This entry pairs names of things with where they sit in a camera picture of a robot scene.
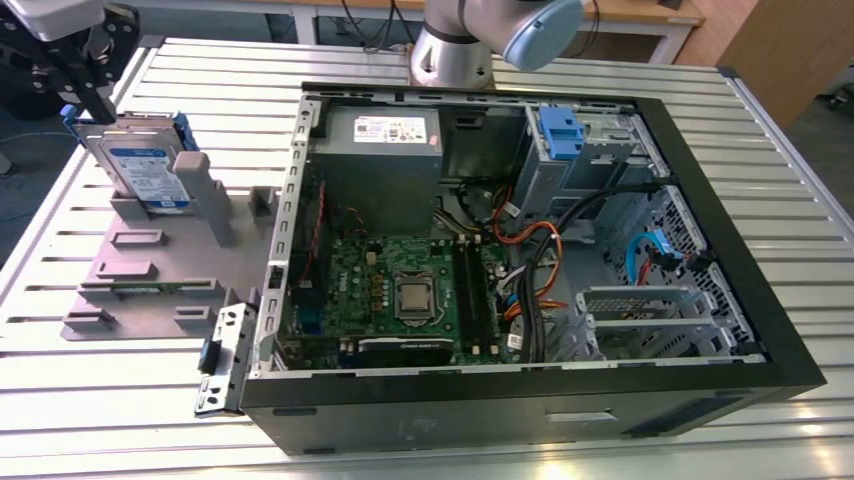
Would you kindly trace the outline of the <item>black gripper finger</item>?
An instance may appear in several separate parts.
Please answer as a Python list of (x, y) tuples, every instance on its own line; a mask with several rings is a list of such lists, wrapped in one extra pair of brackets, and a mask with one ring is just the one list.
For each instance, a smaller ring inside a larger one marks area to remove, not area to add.
[(88, 41), (70, 35), (45, 42), (41, 47), (45, 57), (41, 68), (53, 89), (68, 101), (84, 107), (96, 124), (112, 124), (116, 121), (116, 107), (109, 100), (112, 87)]
[(108, 43), (98, 53), (98, 75), (116, 82), (130, 60), (140, 37), (138, 11), (129, 5), (104, 4), (105, 19), (101, 28)]

